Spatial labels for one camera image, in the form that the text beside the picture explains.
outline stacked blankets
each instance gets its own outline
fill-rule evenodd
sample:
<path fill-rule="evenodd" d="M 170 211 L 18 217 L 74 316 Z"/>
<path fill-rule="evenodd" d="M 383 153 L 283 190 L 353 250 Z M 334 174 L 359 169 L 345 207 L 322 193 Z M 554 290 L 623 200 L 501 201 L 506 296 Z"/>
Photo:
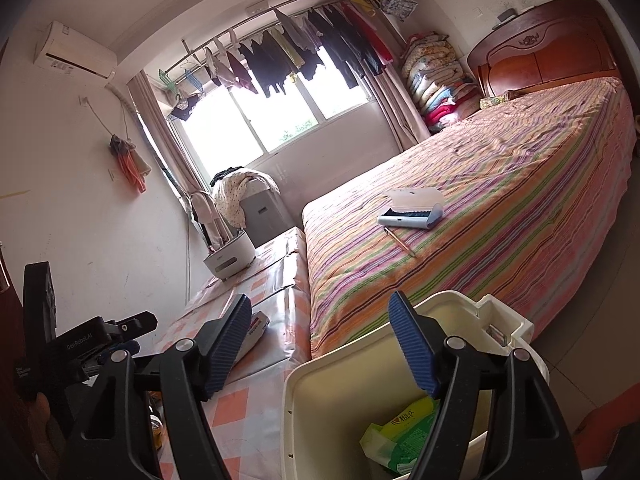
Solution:
<path fill-rule="evenodd" d="M 447 36 L 414 34 L 407 42 L 401 76 L 432 134 L 480 109 L 480 91 L 465 75 Z"/>

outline tile floor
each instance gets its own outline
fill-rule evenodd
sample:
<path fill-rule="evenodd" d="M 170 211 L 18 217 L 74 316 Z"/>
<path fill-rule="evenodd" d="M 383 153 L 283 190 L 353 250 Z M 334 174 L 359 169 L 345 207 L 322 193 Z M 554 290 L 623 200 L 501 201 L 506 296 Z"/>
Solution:
<path fill-rule="evenodd" d="M 593 408 L 640 382 L 640 159 L 584 283 L 532 346 L 573 431 Z"/>

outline screw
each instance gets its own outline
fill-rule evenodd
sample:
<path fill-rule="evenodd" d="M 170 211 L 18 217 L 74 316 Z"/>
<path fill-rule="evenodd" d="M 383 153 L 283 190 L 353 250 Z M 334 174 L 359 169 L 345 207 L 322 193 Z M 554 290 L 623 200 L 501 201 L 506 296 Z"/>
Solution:
<path fill-rule="evenodd" d="M 187 350 L 191 350 L 193 348 L 193 339 L 180 339 L 175 344 L 175 349 L 178 352 L 186 352 Z"/>
<path fill-rule="evenodd" d="M 446 343 L 449 348 L 453 348 L 454 350 L 462 350 L 466 346 L 465 340 L 457 335 L 447 338 Z"/>
<path fill-rule="evenodd" d="M 516 348 L 513 351 L 513 355 L 519 361 L 528 361 L 531 357 L 531 354 L 527 352 L 524 348 Z"/>
<path fill-rule="evenodd" d="M 113 354 L 111 354 L 111 360 L 114 363 L 120 363 L 122 361 L 124 361 L 124 359 L 127 358 L 127 351 L 126 350 L 116 350 Z"/>

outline clothes drying rack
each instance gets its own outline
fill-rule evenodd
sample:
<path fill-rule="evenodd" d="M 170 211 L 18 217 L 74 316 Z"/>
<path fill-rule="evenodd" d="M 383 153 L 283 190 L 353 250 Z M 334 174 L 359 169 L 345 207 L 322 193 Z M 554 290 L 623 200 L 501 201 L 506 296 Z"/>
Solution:
<path fill-rule="evenodd" d="M 265 14 L 267 14 L 268 12 L 272 12 L 275 9 L 279 9 L 280 7 L 292 4 L 293 2 L 296 2 L 299 0 L 287 0 L 285 2 L 282 2 L 280 4 L 274 5 L 269 7 L 268 9 L 264 9 L 260 12 L 257 12 L 256 14 L 254 14 L 253 16 L 249 16 L 248 18 L 245 18 L 244 20 L 241 20 L 240 22 L 237 22 L 235 24 L 233 24 L 231 27 L 227 28 L 226 30 L 224 30 L 223 32 L 220 32 L 219 34 L 216 34 L 215 36 L 213 36 L 212 38 L 209 38 L 207 41 L 205 41 L 203 44 L 200 44 L 199 46 L 195 47 L 195 48 L 190 48 L 185 40 L 181 40 L 182 41 L 182 46 L 184 47 L 185 51 L 187 52 L 187 54 L 185 54 L 183 57 L 181 57 L 178 61 L 176 61 L 174 64 L 172 64 L 168 69 L 166 69 L 164 72 L 165 73 L 169 73 L 171 70 L 173 70 L 174 68 L 176 68 L 177 66 L 180 66 L 182 63 L 184 63 L 185 61 L 189 60 L 190 57 L 193 58 L 194 62 L 197 63 L 197 65 L 199 67 L 202 67 L 205 65 L 205 63 L 203 61 L 201 61 L 198 56 L 197 53 L 201 50 L 203 50 L 207 45 L 209 45 L 210 43 L 212 43 L 214 40 L 217 40 L 219 38 L 221 38 L 222 36 L 224 36 L 225 34 L 228 34 L 229 30 L 231 29 L 236 29 L 238 27 L 241 27 L 242 25 L 244 25 L 245 23 L 249 23 L 251 20 L 254 20 L 255 18 L 258 18 L 260 16 L 263 16 Z M 331 5 L 331 4 L 335 4 L 338 2 L 341 2 L 344 0 L 333 0 L 330 2 L 325 2 L 316 6 L 312 6 L 309 7 L 308 9 L 304 9 L 304 10 L 300 10 L 299 12 L 290 14 L 291 17 L 293 16 L 299 16 L 300 14 L 304 14 L 305 12 L 307 12 L 310 9 L 318 9 L 322 6 L 327 6 L 327 5 Z M 391 24 L 391 22 L 389 22 L 389 20 L 383 20 L 385 23 L 385 26 L 387 26 L 388 30 L 394 35 L 394 37 L 396 39 L 398 39 L 401 43 L 404 43 L 404 38 L 402 38 L 402 36 L 398 33 L 398 31 L 394 28 L 394 26 Z M 250 38 L 252 36 L 255 36 L 256 34 L 259 34 L 260 32 L 264 31 L 264 30 L 268 30 L 269 28 L 273 27 L 274 25 L 277 25 L 278 23 L 280 23 L 279 20 L 274 20 L 271 23 L 268 23 L 267 25 L 258 28 L 257 30 L 254 30 L 253 32 L 249 33 L 249 34 L 245 34 L 244 36 L 242 36 L 241 38 L 238 39 L 238 41 L 244 41 L 247 38 Z M 174 81 L 175 84 L 180 84 L 182 81 L 184 81 L 186 79 L 186 76 L 180 76 L 176 81 Z"/>

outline box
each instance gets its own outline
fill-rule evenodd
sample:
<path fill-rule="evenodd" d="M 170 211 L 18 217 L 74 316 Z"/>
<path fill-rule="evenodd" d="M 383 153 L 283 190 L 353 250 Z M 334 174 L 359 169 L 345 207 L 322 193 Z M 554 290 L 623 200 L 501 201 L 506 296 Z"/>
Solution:
<path fill-rule="evenodd" d="M 476 303 L 458 292 L 445 291 L 415 309 L 434 317 L 447 335 L 463 337 L 479 351 L 508 355 L 513 348 L 527 349 L 548 382 L 544 361 L 528 345 L 533 324 L 493 296 Z M 489 334 L 496 329 L 506 337 L 506 346 Z M 300 366 L 285 386 L 284 480 L 393 478 L 364 455 L 360 439 L 369 424 L 387 423 L 424 396 L 389 323 Z M 490 392 L 479 398 L 461 480 L 474 478 L 478 472 L 490 399 Z"/>

